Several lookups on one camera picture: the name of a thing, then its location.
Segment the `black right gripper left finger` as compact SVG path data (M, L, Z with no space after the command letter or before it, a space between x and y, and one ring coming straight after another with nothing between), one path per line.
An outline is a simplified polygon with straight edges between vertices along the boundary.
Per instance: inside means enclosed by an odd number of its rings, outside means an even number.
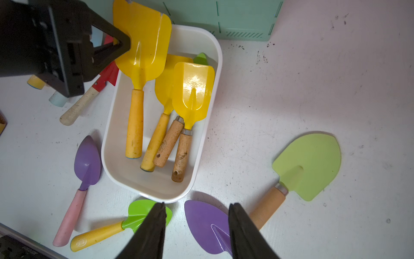
M165 242L165 203L156 203L116 259L161 259Z

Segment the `mint green file crate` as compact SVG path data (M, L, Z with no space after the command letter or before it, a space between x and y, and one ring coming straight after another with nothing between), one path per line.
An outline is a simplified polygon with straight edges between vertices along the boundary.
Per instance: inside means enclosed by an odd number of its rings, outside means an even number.
M86 1L103 19L130 35L133 28L154 35L157 26L186 25L217 39L268 41L283 1Z

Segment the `green scoop yellow handle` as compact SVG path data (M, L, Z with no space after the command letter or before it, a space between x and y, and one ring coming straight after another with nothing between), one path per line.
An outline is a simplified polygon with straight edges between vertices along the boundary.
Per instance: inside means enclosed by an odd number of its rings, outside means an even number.
M73 252L80 251L123 232L127 228L136 233L155 204L155 201L147 199L132 202L128 207L128 217L126 220L75 236L70 243L70 249Z

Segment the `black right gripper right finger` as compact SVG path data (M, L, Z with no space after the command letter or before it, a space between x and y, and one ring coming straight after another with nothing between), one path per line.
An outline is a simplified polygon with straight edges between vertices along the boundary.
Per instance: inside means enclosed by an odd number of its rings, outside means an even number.
M233 259L279 259L239 203L229 207Z

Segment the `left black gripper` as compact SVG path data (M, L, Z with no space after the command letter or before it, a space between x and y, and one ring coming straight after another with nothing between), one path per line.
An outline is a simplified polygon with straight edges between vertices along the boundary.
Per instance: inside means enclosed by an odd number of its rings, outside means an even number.
M83 1L1 1L1 77L34 74L76 97L130 46Z

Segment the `yellow shovel wooden handle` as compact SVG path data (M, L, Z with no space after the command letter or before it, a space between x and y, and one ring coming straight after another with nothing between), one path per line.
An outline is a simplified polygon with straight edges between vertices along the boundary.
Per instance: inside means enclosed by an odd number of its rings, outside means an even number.
M174 182L184 180L193 139L192 128L208 114L214 81L212 66L179 62L174 67L172 105L184 121L171 176Z

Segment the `light green trowel wooden handle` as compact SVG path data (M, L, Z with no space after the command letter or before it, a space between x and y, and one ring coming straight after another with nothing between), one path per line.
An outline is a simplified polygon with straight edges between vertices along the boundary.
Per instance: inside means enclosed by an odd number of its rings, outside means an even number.
M272 169L279 181L257 203L250 219L260 230L295 192L312 201L337 176L341 150L337 139L328 133L309 133L293 140L274 160Z

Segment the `purple trowel pink handle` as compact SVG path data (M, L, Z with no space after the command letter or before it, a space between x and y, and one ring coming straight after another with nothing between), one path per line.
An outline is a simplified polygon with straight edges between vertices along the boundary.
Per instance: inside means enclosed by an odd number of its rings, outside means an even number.
M219 208L202 201L188 200L185 217L196 242L209 254L232 255L229 217Z
M86 136L78 147L74 161L74 172L81 181L81 185L77 189L52 242L55 247L63 247L68 244L77 224L87 190L89 186L95 185L100 179L100 154L90 135Z

